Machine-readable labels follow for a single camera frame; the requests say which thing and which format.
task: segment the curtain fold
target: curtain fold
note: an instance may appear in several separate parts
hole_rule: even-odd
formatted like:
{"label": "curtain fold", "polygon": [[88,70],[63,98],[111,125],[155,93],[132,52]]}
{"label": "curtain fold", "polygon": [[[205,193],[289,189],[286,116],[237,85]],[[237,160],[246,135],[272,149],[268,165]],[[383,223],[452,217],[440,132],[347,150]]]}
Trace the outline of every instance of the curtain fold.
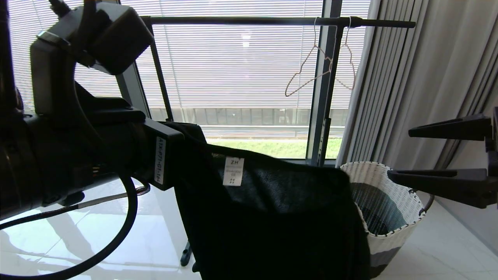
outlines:
{"label": "curtain fold", "polygon": [[410,138],[410,128],[481,113],[498,92],[498,1],[373,1],[369,18],[414,29],[368,29],[337,165],[446,168],[458,141]]}

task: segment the grass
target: grass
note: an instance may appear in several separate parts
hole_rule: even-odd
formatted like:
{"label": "grass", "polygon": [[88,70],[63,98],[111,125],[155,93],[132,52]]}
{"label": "grass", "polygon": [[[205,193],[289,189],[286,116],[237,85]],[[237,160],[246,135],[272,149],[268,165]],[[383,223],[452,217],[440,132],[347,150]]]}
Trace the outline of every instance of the grass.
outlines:
{"label": "grass", "polygon": [[[278,158],[305,158],[307,140],[207,139],[209,144],[251,150]],[[329,138],[326,158],[336,158],[342,138]]]}

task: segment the white tile floor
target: white tile floor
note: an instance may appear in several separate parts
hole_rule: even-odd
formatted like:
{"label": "white tile floor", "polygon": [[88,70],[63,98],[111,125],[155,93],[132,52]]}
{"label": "white tile floor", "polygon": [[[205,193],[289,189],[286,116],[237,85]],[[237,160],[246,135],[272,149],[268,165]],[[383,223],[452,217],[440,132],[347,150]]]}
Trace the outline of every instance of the white tile floor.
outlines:
{"label": "white tile floor", "polygon": [[[86,200],[122,191],[120,182],[112,182],[88,191]],[[74,279],[200,279],[191,272],[193,261],[185,268],[179,265],[187,237],[174,191],[152,190],[138,203],[135,225],[125,241],[104,262]],[[0,272],[38,275],[73,266],[114,237],[126,210],[126,199],[121,199],[0,232]],[[376,279],[498,280],[498,257],[435,202]]]}

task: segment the wire hanger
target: wire hanger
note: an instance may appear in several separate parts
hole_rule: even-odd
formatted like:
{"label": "wire hanger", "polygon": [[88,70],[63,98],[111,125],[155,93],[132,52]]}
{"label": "wire hanger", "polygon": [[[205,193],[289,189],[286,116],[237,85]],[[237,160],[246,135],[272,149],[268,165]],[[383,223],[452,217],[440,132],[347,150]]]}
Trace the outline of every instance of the wire hanger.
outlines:
{"label": "wire hanger", "polygon": [[[304,61],[301,63],[301,66],[299,68],[299,72],[296,72],[294,73],[294,75],[292,76],[292,78],[290,78],[290,81],[289,83],[287,83],[287,86],[285,87],[285,96],[286,97],[289,97],[291,95],[293,95],[294,93],[298,92],[300,89],[302,89],[304,86],[306,86],[307,84],[311,83],[312,81],[330,73],[332,71],[332,59],[328,56],[326,56],[325,54],[325,51],[323,51],[318,45],[317,45],[317,42],[316,42],[316,20],[318,19],[319,17],[316,17],[315,18],[315,21],[313,23],[313,31],[315,33],[315,38],[314,38],[314,42],[313,42],[313,47],[311,48],[311,50],[309,51],[308,55],[306,56],[306,58],[304,59]],[[344,47],[346,46],[349,50],[349,54],[350,54],[350,59],[349,59],[349,62],[350,64],[352,65],[353,67],[353,86],[351,88],[349,88],[348,86],[346,86],[343,82],[339,81],[338,79],[336,79],[336,81],[338,81],[342,86],[350,89],[350,90],[353,90],[353,88],[355,87],[355,82],[356,82],[356,71],[355,71],[355,65],[353,63],[353,52],[351,51],[351,48],[348,46],[348,34],[349,34],[349,29],[351,28],[351,17],[349,17],[349,26],[348,26],[348,31],[346,32],[346,39],[345,39],[345,43],[341,46]],[[329,63],[329,68],[327,71],[323,72],[322,74],[314,77],[313,79],[307,81],[306,83],[302,84],[300,87],[298,87],[297,89],[295,89],[293,92],[291,93],[287,93],[287,91],[289,90],[289,86],[290,86],[290,83],[292,83],[292,80],[294,80],[294,78],[297,76],[297,75],[300,75],[301,72],[303,71],[303,67],[304,67],[304,64],[306,63],[306,61],[308,60],[308,58],[311,56],[311,53],[313,52],[313,50],[317,48],[321,53],[323,53],[323,55],[325,56],[324,60],[328,60],[330,63]]]}

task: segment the woven basket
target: woven basket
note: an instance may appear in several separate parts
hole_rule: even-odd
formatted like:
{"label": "woven basket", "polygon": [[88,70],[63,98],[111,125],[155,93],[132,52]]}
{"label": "woven basket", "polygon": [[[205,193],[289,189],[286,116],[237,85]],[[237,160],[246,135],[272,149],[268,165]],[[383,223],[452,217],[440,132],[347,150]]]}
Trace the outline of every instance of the woven basket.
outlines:
{"label": "woven basket", "polygon": [[376,162],[350,162],[341,166],[350,176],[353,199],[370,247],[370,277],[385,269],[405,240],[425,216],[415,191],[393,183],[389,167]]}

